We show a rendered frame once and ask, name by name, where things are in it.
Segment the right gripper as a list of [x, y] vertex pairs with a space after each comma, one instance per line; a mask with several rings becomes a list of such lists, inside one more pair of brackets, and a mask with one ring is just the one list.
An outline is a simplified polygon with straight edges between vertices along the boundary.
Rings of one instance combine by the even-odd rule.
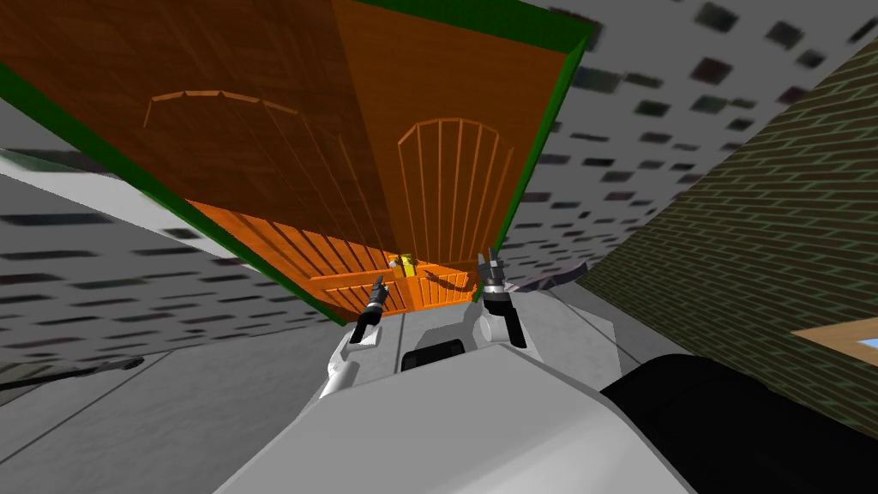
[[503, 271], [502, 259], [497, 254], [495, 248], [489, 248], [489, 261], [485, 260], [483, 254], [478, 254], [477, 272], [484, 293], [505, 292], [505, 273]]

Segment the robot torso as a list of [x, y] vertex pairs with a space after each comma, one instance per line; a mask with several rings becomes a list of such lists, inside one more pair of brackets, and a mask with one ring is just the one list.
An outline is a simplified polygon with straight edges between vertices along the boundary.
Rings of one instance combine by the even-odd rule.
[[508, 342], [316, 400], [213, 494], [695, 494], [606, 396]]

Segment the wood framed window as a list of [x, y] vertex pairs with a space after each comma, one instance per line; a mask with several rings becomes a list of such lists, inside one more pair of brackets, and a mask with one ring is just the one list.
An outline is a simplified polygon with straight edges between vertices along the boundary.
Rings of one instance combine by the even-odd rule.
[[798, 337], [878, 367], [878, 317], [793, 331]]

